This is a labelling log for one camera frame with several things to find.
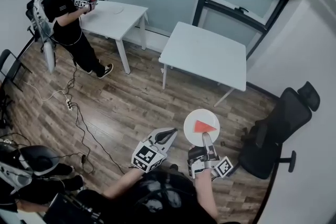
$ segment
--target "wooden floor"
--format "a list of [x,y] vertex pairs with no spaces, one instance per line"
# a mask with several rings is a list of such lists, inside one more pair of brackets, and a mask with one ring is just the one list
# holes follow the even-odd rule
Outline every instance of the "wooden floor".
[[[86,34],[103,64],[113,62],[114,70],[100,80],[81,69],[76,72],[75,87],[70,90],[73,102],[83,113],[89,130],[124,171],[130,165],[131,155],[138,142],[153,129],[178,128],[178,136],[169,151],[168,160],[176,163],[187,174],[187,151],[190,143],[183,133],[183,122],[193,110],[205,108],[213,111],[220,122],[220,135],[215,142],[217,153],[237,162],[241,148],[242,128],[250,128],[255,120],[264,118],[274,106],[266,96],[247,89],[234,91],[217,108],[213,104],[227,91],[225,86],[179,70],[169,70],[166,90],[162,90],[159,53],[125,42],[131,73],[125,74],[115,42],[93,34]],[[33,44],[22,61],[33,74],[25,73],[23,80],[34,85],[46,99],[64,89],[75,70],[72,59],[61,46],[57,47],[57,65],[50,74],[39,52],[40,44]],[[69,111],[64,95],[57,93],[43,102],[29,85],[20,82],[23,93],[7,85],[7,93],[15,100],[10,113],[14,130],[26,135],[34,144],[47,145],[60,155],[87,153],[82,145],[83,132],[76,128],[76,110]],[[109,157],[87,134],[84,143],[92,152],[90,161],[94,173],[88,175],[80,168],[80,157],[67,157],[64,162],[82,173],[86,185],[97,191],[113,184],[121,175]],[[90,171],[89,164],[85,170]],[[242,168],[233,176],[213,183],[220,223],[238,221],[252,223],[264,198],[269,180],[260,180]]]

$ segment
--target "table leg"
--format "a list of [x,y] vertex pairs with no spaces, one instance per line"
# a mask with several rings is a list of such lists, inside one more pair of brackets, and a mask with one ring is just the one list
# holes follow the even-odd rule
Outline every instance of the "table leg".
[[129,74],[131,73],[131,70],[130,70],[130,66],[128,65],[124,44],[122,40],[116,40],[115,43],[117,43],[117,48],[118,48],[120,58],[122,61],[122,65],[124,66],[125,72],[126,74]]
[[146,50],[146,30],[145,30],[145,16],[143,15],[140,18],[140,41],[141,41],[141,48]]
[[227,97],[229,96],[229,94],[233,92],[234,89],[235,89],[235,88],[231,88],[231,89],[229,89],[228,92],[227,92],[222,98],[220,98],[220,100],[219,100],[217,103],[215,103],[214,108],[215,108],[216,106],[218,106],[219,103],[222,102],[225,98],[227,98]]
[[166,78],[167,78],[167,65],[164,64],[163,66],[163,82],[162,82],[162,89],[166,88]]

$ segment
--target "white plate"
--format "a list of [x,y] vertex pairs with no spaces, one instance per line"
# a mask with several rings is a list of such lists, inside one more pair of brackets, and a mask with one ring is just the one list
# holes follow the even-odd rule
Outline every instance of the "white plate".
[[203,134],[194,133],[194,126],[196,121],[202,121],[214,128],[216,130],[209,132],[212,142],[214,143],[219,136],[220,125],[218,118],[214,113],[206,109],[196,109],[191,112],[184,121],[184,134],[188,141],[195,146],[204,146],[203,144]]

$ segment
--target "black t-shirt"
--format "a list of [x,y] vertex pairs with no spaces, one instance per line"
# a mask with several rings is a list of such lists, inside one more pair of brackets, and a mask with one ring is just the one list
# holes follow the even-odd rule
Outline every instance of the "black t-shirt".
[[92,190],[81,191],[77,198],[94,212],[100,212],[104,223],[216,223],[197,202],[189,179],[159,169],[145,174],[116,200]]
[[[43,6],[50,22],[53,22],[57,17],[77,10],[73,0],[43,0]],[[65,45],[76,42],[80,34],[81,28],[79,26],[79,19],[63,27],[60,26],[57,21],[54,25],[55,39]]]

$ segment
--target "tabletop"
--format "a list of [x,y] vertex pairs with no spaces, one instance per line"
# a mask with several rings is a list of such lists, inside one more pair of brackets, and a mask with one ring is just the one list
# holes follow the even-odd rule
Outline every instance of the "tabletop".
[[196,26],[178,22],[159,62],[246,90],[246,47]]
[[98,1],[93,11],[81,16],[82,28],[95,34],[121,40],[147,9],[124,3]]

